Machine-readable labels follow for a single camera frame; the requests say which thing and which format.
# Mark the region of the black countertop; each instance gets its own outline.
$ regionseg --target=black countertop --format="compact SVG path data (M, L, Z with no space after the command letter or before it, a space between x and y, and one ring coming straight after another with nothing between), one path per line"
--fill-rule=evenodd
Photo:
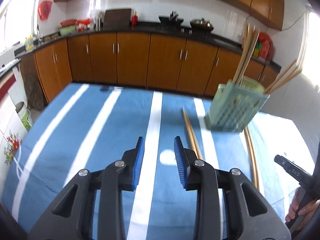
M138 24L134 28L132 28L130 26L128 26L128 27L126 27L126 26L109 27L109 28L102 28L100 31L87 30L84 32L74 32L74 33L71 33L66 36L59 36L58 38L56 38L54 40L47 41L47 42L44 42L40 45L37 45L31 50L23 51L23 52L17 54L16 58L20 58L26 54L32 53L38 49L41 49L45 46L52 44L55 41L60 40L60 39L71 38L71 37L84 35L84 34L109 33L109 32L139 32L139 33L142 32L142 33L165 34L165 35L169 35L169 36L187 38L187 39L193 40L193 41L199 41L202 43L221 47L221 48L230 50L230 51L238 53L238 54L242 54L241 44L234 42L232 40L226 39L226 38L219 36L219 35L195 31L195 30L192 30L191 28L184 27L184 26L175 28L175 27L163 26L160 23L138 22ZM270 66L271 68L273 68L277 72L281 71L281 66L273 61L264 62L256 57L252 57L252 60L254 60L258 63L261 63L262 65Z

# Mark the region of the cabinet handle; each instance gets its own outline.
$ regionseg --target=cabinet handle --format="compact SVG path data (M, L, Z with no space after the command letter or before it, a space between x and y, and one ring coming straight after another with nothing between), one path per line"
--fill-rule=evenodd
M216 67L218 66L218 63L219 63L219 57L217 57L217 61L216 61Z

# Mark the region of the human hand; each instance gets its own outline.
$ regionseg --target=human hand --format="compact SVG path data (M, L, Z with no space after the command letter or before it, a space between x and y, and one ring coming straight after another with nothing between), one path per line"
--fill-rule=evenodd
M290 222L291 219L294 219L296 216L296 211L299 208L299 202L298 202L298 195L300 193L301 187L298 187L294 193L294 197L292 199L291 205L289 207L289 213L285 217L285 221ZM311 217L315 213L316 209L319 206L319 200L313 200L309 202L304 208L302 208L299 212L299 216L306 215L301 222L301 224L297 227L296 230L301 230L302 228L305 227L305 225L310 221Z

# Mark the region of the blue striped tablecloth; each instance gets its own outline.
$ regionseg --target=blue striped tablecloth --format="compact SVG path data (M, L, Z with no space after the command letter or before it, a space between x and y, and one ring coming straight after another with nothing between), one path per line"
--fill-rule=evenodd
M145 139L140 182L123 192L127 239L192 239L196 192L180 184L173 139L190 147L182 116L187 111L206 162L229 171L237 167L250 179L244 134L211 132L204 115L211 102L137 89L69 84L45 109L25 137L19 164L9 170L2 201L28 232L63 186L82 168L102 170ZM262 194L284 220L298 183L273 162L285 155L312 173L314 163L291 120L258 113L249 125ZM96 203L100 192L97 192ZM221 227L226 230L222 199ZM97 236L95 206L92 238Z

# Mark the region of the wooden chopstick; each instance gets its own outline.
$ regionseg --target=wooden chopstick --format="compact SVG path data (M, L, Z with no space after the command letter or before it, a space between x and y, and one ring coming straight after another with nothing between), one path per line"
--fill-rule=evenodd
M265 93L268 93L269 90L290 70L290 68L297 62L297 59L293 60L291 64L272 82L270 86L265 89Z
M270 89L268 93L271 94L272 92L276 91L277 89L282 87L284 84L290 82L293 78L295 78L301 72L302 72L302 70L299 70L299 71L296 71L295 73L292 73L290 76L288 76L286 79L284 79L280 84L278 84L277 86L275 86L272 89Z
M195 154L196 154L196 156L197 156L197 158L199 160L203 160L202 154L201 154L201 151L200 151L200 148L199 148L199 144L198 144L198 141L197 141L197 138L196 138L196 135L195 135L195 132L194 132L194 130L192 128L190 119L189 119L189 117L188 117L188 115L187 115L187 113L186 113L184 108L182 109L182 113L183 113L184 121L186 123L187 132L188 132L189 141L190 141L192 150L195 152Z
M251 175L252 175L252 183L253 185L260 191L260 183L259 183L259 174L258 174L258 166L257 166L257 157L253 147L252 138L249 132L248 127L244 129L244 136L247 142L250 165L251 165Z
M239 74L239 76L238 76L238 78L236 80L236 85L240 85L240 83L242 82L242 78L243 78L244 72L247 69L247 66L248 66L249 61L251 59L251 56L253 54L254 48L256 46L256 43L257 43L257 40L258 40L258 37L259 37L259 33L260 33L260 30L258 28L255 29L254 32L253 32L253 37L251 39L251 44L250 44L249 50L247 52L247 56L245 58L243 66L241 68L240 74Z
M236 70L235 76L233 77L233 80L232 80L233 84L236 83L236 81L237 81L237 79L239 77L239 74L241 72L241 69L243 67L244 61L245 61L245 59L247 57L247 54L248 54L248 51L249 51L249 48L250 48L250 45L251 45L251 40L253 38L254 29L255 29L255 26L253 26L253 27L249 26L249 32L248 32L248 36L247 36L247 39L246 39L245 44L244 44L244 48L243 48L243 51L242 51L240 62L239 62L238 68Z

